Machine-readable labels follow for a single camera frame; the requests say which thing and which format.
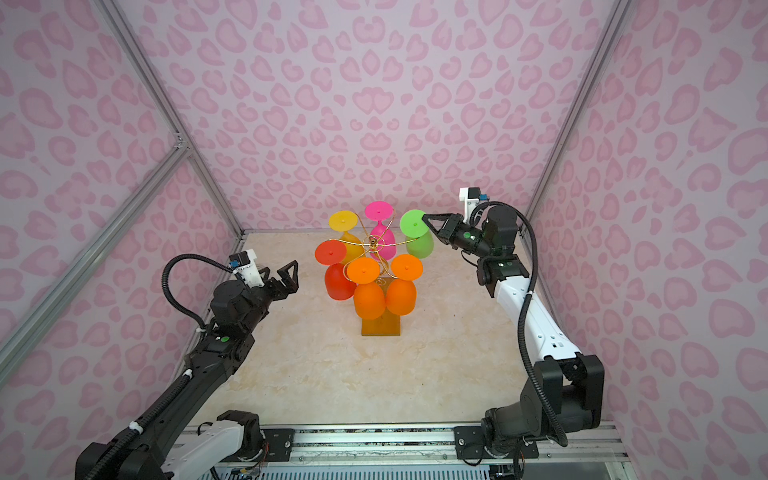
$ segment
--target beige marble surface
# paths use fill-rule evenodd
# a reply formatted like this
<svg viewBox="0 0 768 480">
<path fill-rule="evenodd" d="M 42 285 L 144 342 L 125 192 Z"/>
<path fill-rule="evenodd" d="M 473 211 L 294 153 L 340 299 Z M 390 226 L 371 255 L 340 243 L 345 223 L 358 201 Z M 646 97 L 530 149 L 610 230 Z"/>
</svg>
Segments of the beige marble surface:
<svg viewBox="0 0 768 480">
<path fill-rule="evenodd" d="M 264 424 L 479 420 L 518 400 L 525 371 L 514 323 L 458 251 L 435 241 L 401 336 L 363 337 L 352 299 L 328 297 L 326 267 L 314 258 L 337 235 L 249 236 L 246 248 L 273 271 L 299 261 L 299 292 L 272 304 L 246 362 L 193 424 L 228 409 L 258 413 Z M 516 253 L 529 266 L 522 246 Z"/>
</svg>

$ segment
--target pink heart pattern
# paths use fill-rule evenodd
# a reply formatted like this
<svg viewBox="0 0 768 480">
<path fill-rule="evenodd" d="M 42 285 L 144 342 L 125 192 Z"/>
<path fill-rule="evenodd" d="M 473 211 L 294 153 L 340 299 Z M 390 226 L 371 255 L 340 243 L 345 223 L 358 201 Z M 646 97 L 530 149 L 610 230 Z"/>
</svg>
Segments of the pink heart pattern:
<svg viewBox="0 0 768 480">
<path fill-rule="evenodd" d="M 0 345 L 172 142 L 88 2 L 3 15 Z"/>
<path fill-rule="evenodd" d="M 641 0 L 535 219 L 639 478 L 768 478 L 766 13 Z"/>
<path fill-rule="evenodd" d="M 495 179 L 497 200 L 525 207 L 573 95 L 573 71 L 589 59 L 610 9 L 590 0 L 123 3 L 131 24 L 154 34 L 140 40 L 187 125 L 205 139 L 198 146 L 238 219 L 255 229 L 324 227 L 339 208 L 361 210 L 368 192 L 400 212 L 433 199 L 441 199 L 433 210 L 458 211 L 459 187 Z M 187 46 L 163 55 L 155 44 L 166 38 Z M 242 40 L 246 49 L 229 55 Z M 213 76 L 223 81 L 206 82 Z M 411 155 L 442 149 L 443 163 L 409 169 Z M 234 162 L 222 165 L 218 154 Z M 395 162 L 360 164 L 358 154 Z M 322 161 L 305 160 L 313 157 Z M 476 161 L 462 163 L 468 157 Z M 269 182 L 303 186 L 264 198 Z M 338 182 L 348 197 L 337 194 Z"/>
<path fill-rule="evenodd" d="M 89 442 L 110 439 L 157 398 L 197 335 L 194 321 L 167 304 L 159 269 L 185 252 L 225 261 L 233 242 L 200 179 L 182 164 L 0 391 L 0 458 L 12 458 L 0 476 L 71 477 Z M 213 267 L 182 262 L 170 288 L 203 312 L 218 279 Z"/>
</svg>

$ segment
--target wire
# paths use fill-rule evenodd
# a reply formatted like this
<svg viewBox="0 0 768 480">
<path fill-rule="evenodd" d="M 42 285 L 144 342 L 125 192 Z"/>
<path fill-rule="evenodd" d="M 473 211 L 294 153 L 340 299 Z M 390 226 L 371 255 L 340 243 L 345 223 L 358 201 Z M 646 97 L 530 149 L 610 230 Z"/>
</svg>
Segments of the wire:
<svg viewBox="0 0 768 480">
<path fill-rule="evenodd" d="M 472 265 L 474 268 L 477 268 L 478 264 L 475 262 L 472 262 L 469 258 L 465 257 L 464 256 L 465 253 L 467 253 L 467 250 L 462 250 L 462 258 L 464 259 L 464 261 Z"/>
<path fill-rule="evenodd" d="M 208 426 L 211 426 L 211 425 L 213 425 L 213 423 L 212 423 L 212 422 L 203 422 L 203 423 L 199 424 L 199 425 L 197 426 L 197 436 L 200 436 L 200 435 L 202 434 L 202 432 L 200 431 L 200 429 L 201 429 L 201 428 L 202 428 L 204 425 L 208 425 Z"/>
<path fill-rule="evenodd" d="M 165 264 L 165 268 L 163 268 L 163 275 L 160 280 L 160 285 L 163 288 L 163 295 L 165 295 L 165 299 L 168 300 L 168 302 L 172 305 L 173 308 L 182 312 L 184 315 L 189 316 L 191 319 L 197 322 L 197 325 L 200 327 L 201 330 L 203 330 L 203 332 L 200 332 L 200 339 L 198 340 L 198 342 L 202 342 L 206 335 L 205 322 L 203 322 L 202 317 L 197 315 L 195 312 L 193 312 L 192 310 L 189 310 L 184 305 L 178 303 L 178 301 L 174 298 L 174 295 L 170 292 L 170 287 L 168 285 L 170 271 L 174 268 L 174 265 L 176 265 L 182 260 L 199 260 L 201 262 L 208 263 L 209 265 L 213 265 L 216 268 L 224 270 L 225 272 L 229 272 L 229 273 L 232 273 L 233 268 L 228 265 L 222 265 L 221 263 L 218 263 L 216 260 L 212 260 L 208 257 L 197 255 L 196 253 L 182 253 L 181 255 L 177 255 L 174 258 L 170 259 L 168 263 Z"/>
<path fill-rule="evenodd" d="M 498 201 L 485 202 L 475 207 L 472 213 L 469 214 L 470 226 L 474 227 L 477 225 L 479 218 L 476 220 L 475 216 L 481 214 L 482 211 L 486 208 L 493 206 L 511 208 L 518 215 L 518 217 L 520 217 L 520 220 L 525 225 L 525 228 L 528 230 L 528 234 L 531 238 L 531 282 L 528 284 L 528 292 L 525 294 L 525 300 L 523 300 L 523 304 L 520 309 L 520 317 L 518 318 L 518 348 L 520 350 L 520 357 L 523 361 L 523 367 L 525 368 L 525 372 L 528 374 L 528 379 L 531 381 L 531 385 L 533 386 L 534 391 L 536 391 L 536 396 L 541 402 L 541 407 L 547 416 L 549 425 L 554 429 L 554 433 L 557 437 L 555 441 L 560 446 L 565 447 L 568 446 L 568 437 L 565 435 L 563 425 L 561 425 L 560 421 L 558 420 L 557 414 L 554 413 L 552 404 L 549 402 L 544 389 L 541 387 L 541 383 L 539 383 L 538 379 L 536 378 L 533 365 L 531 364 L 531 359 L 528 357 L 528 346 L 525 344 L 525 318 L 528 316 L 528 308 L 531 305 L 533 290 L 536 287 L 536 281 L 538 280 L 538 247 L 536 245 L 536 234 L 533 231 L 531 222 L 528 221 L 528 218 L 526 218 L 525 215 L 520 212 L 520 210 L 514 208 L 512 205 L 507 205 L 504 202 Z M 486 260 L 493 259 L 494 257 L 492 256 L 483 257 L 480 259 L 480 261 L 478 261 L 478 265 L 482 266 Z"/>
<path fill-rule="evenodd" d="M 473 462 L 467 462 L 467 460 L 465 458 L 462 458 L 462 462 L 464 462 L 465 464 L 469 465 L 470 467 L 476 467 L 476 466 L 478 466 L 478 465 L 480 465 L 482 463 L 482 457 L 483 457 L 483 454 L 485 453 L 485 444 L 484 443 L 475 443 L 475 444 L 472 444 L 472 445 L 465 446 L 462 449 L 462 457 L 464 456 L 464 451 L 466 451 L 466 449 L 468 449 L 469 447 L 480 447 L 480 458 L 478 459 L 477 462 L 474 462 L 474 463 Z"/>
</svg>

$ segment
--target aluminum frame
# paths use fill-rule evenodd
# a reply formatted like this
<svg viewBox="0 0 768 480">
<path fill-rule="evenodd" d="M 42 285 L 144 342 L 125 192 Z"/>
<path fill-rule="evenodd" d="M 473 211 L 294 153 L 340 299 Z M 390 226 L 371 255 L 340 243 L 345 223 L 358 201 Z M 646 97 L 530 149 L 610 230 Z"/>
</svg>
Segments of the aluminum frame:
<svg viewBox="0 0 768 480">
<path fill-rule="evenodd" d="M 525 211 L 525 216 L 531 223 L 533 223 L 536 212 L 541 206 L 541 200 L 551 183 L 554 169 L 562 161 L 565 146 L 568 145 L 581 115 L 587 109 L 589 100 L 594 93 L 595 88 L 598 86 L 600 78 L 616 49 L 621 33 L 624 31 L 624 27 L 628 23 L 629 18 L 632 16 L 636 4 L 636 0 L 616 0 L 611 8 L 611 13 L 608 15 L 608 21 L 598 39 L 598 44 L 592 53 L 587 70 L 578 86 L 578 90 L 576 90 L 576 95 L 565 116 L 563 126 L 554 141 L 554 148 L 552 148 L 552 152 L 547 159 L 544 172 L 538 179 L 536 188 L 534 189 L 533 198 L 531 198 L 531 203 Z"/>
<path fill-rule="evenodd" d="M 464 465 L 456 457 L 454 427 L 478 427 L 477 422 L 384 423 L 341 425 L 262 425 L 263 429 L 294 429 L 288 462 L 267 463 L 267 468 L 297 466 L 351 465 Z M 194 434 L 194 427 L 185 433 Z M 606 462 L 626 463 L 630 459 L 613 422 L 602 422 L 596 429 L 581 430 L 568 436 L 563 449 L 553 442 L 539 442 L 539 458 L 526 462 Z M 488 463 L 508 464 L 496 459 Z M 220 463 L 240 467 L 253 463 Z"/>
<path fill-rule="evenodd" d="M 120 207 L 109 224 L 72 261 L 45 298 L 20 322 L 16 331 L 0 348 L 0 388 L 43 340 L 61 312 L 80 293 L 185 159 L 190 159 L 189 148 L 182 141 L 166 155 L 152 175 Z"/>
<path fill-rule="evenodd" d="M 227 201 L 226 197 L 222 193 L 219 185 L 214 180 L 208 166 L 205 164 L 200 150 L 194 143 L 194 139 L 190 135 L 187 128 L 184 126 L 184 122 L 181 120 L 181 116 L 178 114 L 173 103 L 170 101 L 170 97 L 163 88 L 163 84 L 155 72 L 152 64 L 147 59 L 144 49 L 136 38 L 131 24 L 125 17 L 123 9 L 118 4 L 117 0 L 92 0 L 96 7 L 101 12 L 102 17 L 109 25 L 113 35 L 117 39 L 118 43 L 123 49 L 128 60 L 134 66 L 134 70 L 139 75 L 142 83 L 147 88 L 147 92 L 154 100 L 155 104 L 163 119 L 166 121 L 171 131 L 174 132 L 176 138 L 179 141 L 184 141 L 189 145 L 190 152 L 192 154 L 192 167 L 197 173 L 198 177 L 203 181 L 203 186 L 207 190 L 211 199 L 216 204 L 217 208 L 227 220 L 230 229 L 236 235 L 243 234 L 243 228 L 240 225 L 240 221 L 235 216 L 232 207 Z"/>
</svg>

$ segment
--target aluminum rail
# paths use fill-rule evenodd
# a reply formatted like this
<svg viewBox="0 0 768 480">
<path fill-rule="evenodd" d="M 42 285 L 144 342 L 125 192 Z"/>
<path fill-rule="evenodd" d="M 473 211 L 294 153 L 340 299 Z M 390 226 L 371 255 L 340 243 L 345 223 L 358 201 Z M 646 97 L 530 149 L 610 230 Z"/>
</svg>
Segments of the aluminum rail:
<svg viewBox="0 0 768 480">
<path fill-rule="evenodd" d="M 189 158 L 189 148 L 182 141 L 166 155 L 152 174 L 144 179 L 139 188 L 109 220 L 108 225 L 72 261 L 58 283 L 21 321 L 8 342 L 0 349 L 0 388 L 11 378 L 27 355 L 43 340 L 61 312 L 80 293 L 96 269 L 151 203 L 157 192 L 173 176 L 181 163 Z"/>
</svg>

